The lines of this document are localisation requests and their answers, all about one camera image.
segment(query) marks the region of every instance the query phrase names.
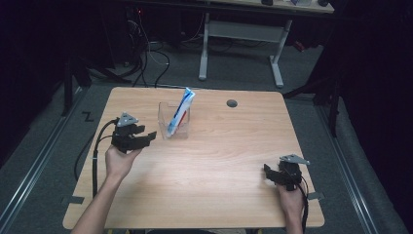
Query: desk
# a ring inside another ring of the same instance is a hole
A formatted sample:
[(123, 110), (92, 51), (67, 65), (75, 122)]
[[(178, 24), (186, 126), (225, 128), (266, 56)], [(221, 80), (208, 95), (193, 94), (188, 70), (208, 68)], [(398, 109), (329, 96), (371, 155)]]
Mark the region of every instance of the desk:
[[(326, 7), (322, 7), (317, 3), (317, 0), (313, 0), (310, 6), (294, 6), (291, 2), (284, 2), (282, 0), (274, 0), (273, 6), (264, 6), (261, 4), (260, 0), (210, 0), (210, 2), (313, 13), (332, 14), (334, 12), (334, 9), (331, 7), (330, 4), (328, 4)], [(199, 79), (205, 80), (207, 78), (207, 42), (209, 36), (265, 41), (278, 43), (278, 47), (275, 50), (274, 55), (270, 56), (270, 64), (273, 69), (273, 75), (276, 82), (276, 86), (278, 88), (282, 88), (283, 81), (279, 68), (279, 59), (282, 54), (282, 48), (285, 44), (285, 40), (288, 36), (291, 24), (291, 19), (286, 21), (284, 27), (225, 22), (218, 20), (209, 20), (209, 14), (206, 14), (204, 29), (204, 45), (203, 52), (201, 55)]]
[[(118, 190), (107, 228), (259, 228), (284, 226), (276, 186), (265, 179), (263, 165), (276, 169), (280, 156), (302, 155), (282, 95), (274, 92), (196, 90), (187, 139), (158, 136), (136, 158)], [(160, 101), (180, 100), (183, 90), (115, 88), (98, 131), (123, 111), (158, 131)], [(238, 102), (235, 108), (227, 100)], [(112, 128), (104, 134), (111, 135)], [(98, 184), (105, 177), (99, 145)], [(89, 152), (63, 221), (71, 229), (92, 200), (92, 155)], [(306, 166), (303, 177), (314, 186)], [(310, 201), (308, 226), (322, 226), (317, 200)]]

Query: gray carpet floor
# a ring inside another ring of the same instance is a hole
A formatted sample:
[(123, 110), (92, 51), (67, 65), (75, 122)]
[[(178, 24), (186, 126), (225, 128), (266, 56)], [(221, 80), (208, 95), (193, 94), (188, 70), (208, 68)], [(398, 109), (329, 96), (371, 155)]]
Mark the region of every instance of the gray carpet floor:
[[(284, 88), (277, 89), (273, 79), (268, 56), (275, 45), (238, 41), (238, 44), (211, 45), (208, 77), (198, 80), (201, 49), (197, 43), (185, 44), (181, 49), (168, 45), (153, 44), (152, 50), (159, 50), (169, 57), (169, 69), (159, 80), (159, 87), (183, 86), (202, 89), (274, 91), (286, 93), (304, 85), (322, 52), (322, 47), (298, 52), (285, 47), (280, 59)], [(167, 60), (152, 52), (148, 59), (144, 80), (150, 86), (164, 71)], [(119, 66), (117, 73), (127, 68)], [(134, 81), (137, 75), (128, 77)], [(89, 89), (76, 96), (78, 104), (70, 117), (63, 118), (66, 124), (62, 134), (55, 139), (45, 167), (40, 169), (34, 186), (25, 197), (19, 212), (10, 220), (6, 233), (69, 233), (62, 226), (67, 209), (67, 199), (76, 186), (75, 170), (80, 173), (89, 151), (88, 140), (94, 134), (105, 102), (113, 87), (126, 86), (107, 79), (93, 78)], [(144, 86), (143, 80), (137, 83)], [(312, 162), (310, 174), (318, 192), (324, 194), (320, 201), (325, 225), (308, 228), (307, 233), (368, 233), (363, 227), (351, 191), (340, 169), (337, 154), (342, 153), (365, 204), (373, 217), (377, 230), (370, 233), (407, 233), (403, 223), (394, 212), (386, 192), (368, 164), (360, 148), (357, 136), (347, 116), (344, 103), (340, 102), (337, 122), (337, 138), (326, 130), (323, 110), (328, 106), (314, 106), (312, 95), (300, 95), (287, 99), (286, 105), (305, 157)], [(63, 89), (59, 89), (53, 101), (31, 124), (20, 146), (0, 171), (2, 192), (0, 209), (7, 210), (19, 185), (30, 170), (45, 145), (54, 127), (62, 121)], [(76, 166), (76, 158), (81, 155)], [(266, 234), (284, 233), (281, 228), (263, 230)]]

